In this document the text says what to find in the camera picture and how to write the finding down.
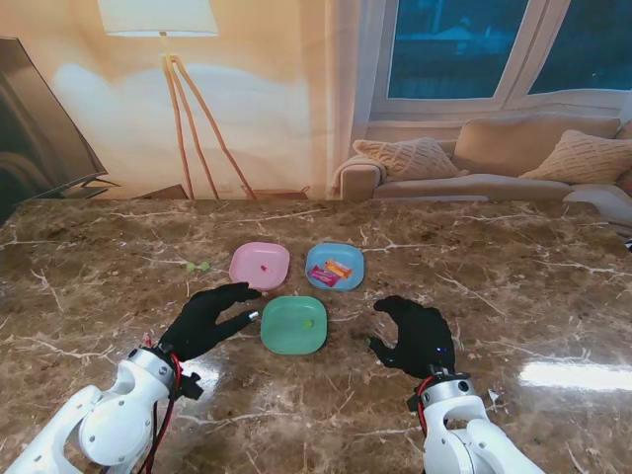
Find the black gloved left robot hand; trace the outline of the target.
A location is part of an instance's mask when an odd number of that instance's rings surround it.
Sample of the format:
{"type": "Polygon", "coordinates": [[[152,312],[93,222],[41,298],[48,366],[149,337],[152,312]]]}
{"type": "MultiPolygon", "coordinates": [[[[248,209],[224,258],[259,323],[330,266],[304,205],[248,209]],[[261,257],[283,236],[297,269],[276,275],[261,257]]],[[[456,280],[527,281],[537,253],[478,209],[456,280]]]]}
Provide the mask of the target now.
{"type": "Polygon", "coordinates": [[[160,338],[158,348],[166,355],[175,355],[180,362],[203,356],[252,322],[250,313],[246,311],[218,323],[221,313],[235,303],[261,297],[262,294],[250,288],[247,282],[199,291],[184,305],[178,318],[160,338]]]}

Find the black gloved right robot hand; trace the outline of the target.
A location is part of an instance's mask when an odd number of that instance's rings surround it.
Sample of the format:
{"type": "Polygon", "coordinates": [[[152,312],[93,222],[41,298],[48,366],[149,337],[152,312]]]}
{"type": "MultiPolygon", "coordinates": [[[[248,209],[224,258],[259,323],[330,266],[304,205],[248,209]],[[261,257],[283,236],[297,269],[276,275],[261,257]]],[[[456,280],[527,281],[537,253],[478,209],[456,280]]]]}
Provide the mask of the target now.
{"type": "Polygon", "coordinates": [[[399,295],[377,300],[373,308],[387,313],[398,330],[393,348],[377,337],[369,340],[370,349],[386,367],[400,369],[418,379],[433,375],[434,368],[455,372],[451,332],[436,308],[424,307],[399,295]]]}

